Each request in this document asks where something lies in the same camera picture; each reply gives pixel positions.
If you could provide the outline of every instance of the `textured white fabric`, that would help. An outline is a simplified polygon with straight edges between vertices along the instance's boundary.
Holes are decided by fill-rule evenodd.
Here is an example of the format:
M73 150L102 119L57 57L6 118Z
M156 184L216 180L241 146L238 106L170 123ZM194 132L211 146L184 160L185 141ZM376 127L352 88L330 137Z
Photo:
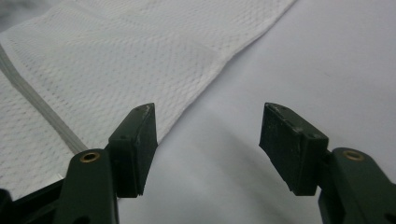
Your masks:
M0 41L88 148L104 147L132 108L150 102L161 141L224 64L294 1L66 1Z
M18 199L65 175L73 153L0 71L0 187Z

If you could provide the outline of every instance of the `white surface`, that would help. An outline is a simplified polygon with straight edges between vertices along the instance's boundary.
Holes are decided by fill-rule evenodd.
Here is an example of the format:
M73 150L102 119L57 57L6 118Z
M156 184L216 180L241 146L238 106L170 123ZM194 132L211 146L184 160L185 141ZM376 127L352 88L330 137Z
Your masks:
M258 147L265 102L370 154L396 182L396 3L300 0L239 53L157 150L120 223L320 223Z

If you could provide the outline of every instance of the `white fabric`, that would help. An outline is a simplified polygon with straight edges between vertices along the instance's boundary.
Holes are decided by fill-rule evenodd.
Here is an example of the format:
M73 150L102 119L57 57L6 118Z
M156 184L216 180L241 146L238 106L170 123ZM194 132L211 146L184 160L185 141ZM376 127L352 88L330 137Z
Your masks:
M294 1L66 1L0 41L88 148L104 147L132 108L150 102L161 141L224 64Z
M0 187L18 199L65 175L73 153L0 71Z

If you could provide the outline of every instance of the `metal rivet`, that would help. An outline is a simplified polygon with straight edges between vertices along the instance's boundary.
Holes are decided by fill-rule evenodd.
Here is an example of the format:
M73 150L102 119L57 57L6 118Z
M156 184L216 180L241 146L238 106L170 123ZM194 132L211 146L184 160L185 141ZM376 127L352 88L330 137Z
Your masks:
M361 155L357 151L346 150L343 152L343 154L345 157L347 157L349 160L352 160L352 161L363 161L364 160L364 156Z
M88 152L85 153L84 155L79 158L79 161L81 162L92 162L92 161L97 161L100 158L100 154L97 152Z

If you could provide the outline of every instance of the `clamp jaw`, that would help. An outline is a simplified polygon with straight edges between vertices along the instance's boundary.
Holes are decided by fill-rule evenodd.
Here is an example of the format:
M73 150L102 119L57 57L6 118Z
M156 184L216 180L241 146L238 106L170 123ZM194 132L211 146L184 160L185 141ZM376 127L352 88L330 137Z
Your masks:
M396 186L367 154L340 147L283 105L265 104L260 147L297 196L322 191L325 224L396 223Z
M133 109L105 149L75 155L66 178L12 202L0 189L0 223L117 224L117 197L142 195L157 148L154 104Z

